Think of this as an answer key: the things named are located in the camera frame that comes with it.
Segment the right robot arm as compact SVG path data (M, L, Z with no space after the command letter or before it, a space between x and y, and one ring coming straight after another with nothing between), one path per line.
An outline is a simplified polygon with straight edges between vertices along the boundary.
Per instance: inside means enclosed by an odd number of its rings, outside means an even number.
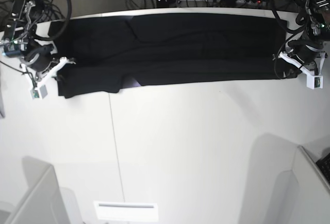
M8 58L18 58L22 74L28 76L33 88L46 76L59 70L61 59L53 56L52 41L66 30L71 15L72 2L67 2L67 14L61 28L50 37L37 35L37 24L49 13L52 4L46 0L14 0L4 28L1 49Z

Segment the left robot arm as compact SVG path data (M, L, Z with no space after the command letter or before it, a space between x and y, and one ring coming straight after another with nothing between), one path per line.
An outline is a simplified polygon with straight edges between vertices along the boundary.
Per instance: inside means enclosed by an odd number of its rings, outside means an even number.
M291 36L273 56L274 72L279 79L304 73L320 78L327 57L324 45L329 42L329 0L293 0L299 8L298 28L288 28L280 19L275 0L269 0L271 11L280 27Z

